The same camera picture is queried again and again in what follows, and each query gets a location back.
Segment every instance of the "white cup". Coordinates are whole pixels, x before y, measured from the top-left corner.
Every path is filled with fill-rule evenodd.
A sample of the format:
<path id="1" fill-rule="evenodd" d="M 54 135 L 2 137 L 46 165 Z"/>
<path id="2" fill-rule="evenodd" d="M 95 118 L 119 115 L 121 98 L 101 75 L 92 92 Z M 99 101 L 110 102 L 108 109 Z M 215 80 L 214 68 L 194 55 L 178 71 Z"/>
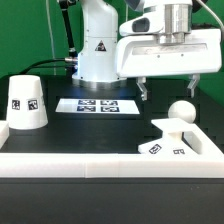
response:
<path id="1" fill-rule="evenodd" d="M 41 128 L 48 123 L 38 76 L 10 77 L 6 120 L 10 128 L 19 130 Z"/>

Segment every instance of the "black table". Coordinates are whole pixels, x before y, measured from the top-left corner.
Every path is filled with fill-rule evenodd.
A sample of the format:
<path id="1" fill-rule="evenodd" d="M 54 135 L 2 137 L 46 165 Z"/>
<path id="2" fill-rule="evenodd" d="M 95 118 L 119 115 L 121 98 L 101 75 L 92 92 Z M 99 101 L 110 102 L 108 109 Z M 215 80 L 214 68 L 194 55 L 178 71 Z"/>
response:
<path id="1" fill-rule="evenodd" d="M 195 123 L 223 151 L 224 108 L 188 82 L 152 79 L 151 100 L 142 102 L 135 80 L 113 90 L 75 87 L 60 76 L 42 76 L 48 125 L 10 129 L 1 153 L 138 153 L 137 146 L 161 137 L 151 119 L 167 118 L 170 105 L 188 100 Z M 8 77 L 0 80 L 0 120 L 6 118 Z M 140 115 L 64 114 L 60 98 L 135 100 Z M 223 179 L 1 178 L 0 223 L 223 223 Z"/>

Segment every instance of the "white block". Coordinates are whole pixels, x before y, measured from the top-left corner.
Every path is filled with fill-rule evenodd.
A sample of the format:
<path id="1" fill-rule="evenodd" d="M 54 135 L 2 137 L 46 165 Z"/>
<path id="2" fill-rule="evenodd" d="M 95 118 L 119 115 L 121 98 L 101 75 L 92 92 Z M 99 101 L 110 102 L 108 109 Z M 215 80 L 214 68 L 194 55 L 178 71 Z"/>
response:
<path id="1" fill-rule="evenodd" d="M 0 149 L 9 137 L 9 124 L 7 121 L 0 121 Z"/>

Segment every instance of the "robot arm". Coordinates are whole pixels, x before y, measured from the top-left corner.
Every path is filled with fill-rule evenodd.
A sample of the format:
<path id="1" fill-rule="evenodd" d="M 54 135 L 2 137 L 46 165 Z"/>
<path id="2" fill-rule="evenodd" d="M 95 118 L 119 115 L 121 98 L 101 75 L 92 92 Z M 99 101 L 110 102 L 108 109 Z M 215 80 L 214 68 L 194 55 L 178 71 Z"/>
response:
<path id="1" fill-rule="evenodd" d="M 222 65 L 220 30 L 191 30 L 191 14 L 200 9 L 195 4 L 199 0 L 125 1 L 143 15 L 120 26 L 124 38 L 116 49 L 118 76 L 137 78 L 146 100 L 146 77 L 189 74 L 187 95 L 193 97 L 200 74 L 215 73 Z"/>

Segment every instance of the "black tabletop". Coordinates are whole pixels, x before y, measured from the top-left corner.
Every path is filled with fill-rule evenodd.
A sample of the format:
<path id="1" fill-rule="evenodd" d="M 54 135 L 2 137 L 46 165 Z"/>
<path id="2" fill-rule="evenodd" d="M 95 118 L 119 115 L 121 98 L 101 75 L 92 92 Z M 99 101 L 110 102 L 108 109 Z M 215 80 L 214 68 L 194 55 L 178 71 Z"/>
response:
<path id="1" fill-rule="evenodd" d="M 187 81 L 148 80 L 149 101 L 142 101 L 134 79 L 112 90 L 77 87 L 64 76 L 42 76 L 48 124 L 35 130 L 10 129 L 1 152 L 47 153 L 138 153 L 138 145 L 161 137 L 152 119 L 168 117 L 168 109 L 178 100 L 191 102 L 197 110 L 195 123 L 224 150 L 224 108 L 196 89 L 186 96 Z M 0 119 L 6 119 L 8 78 L 0 80 Z M 61 98 L 134 100 L 140 114 L 56 113 Z"/>

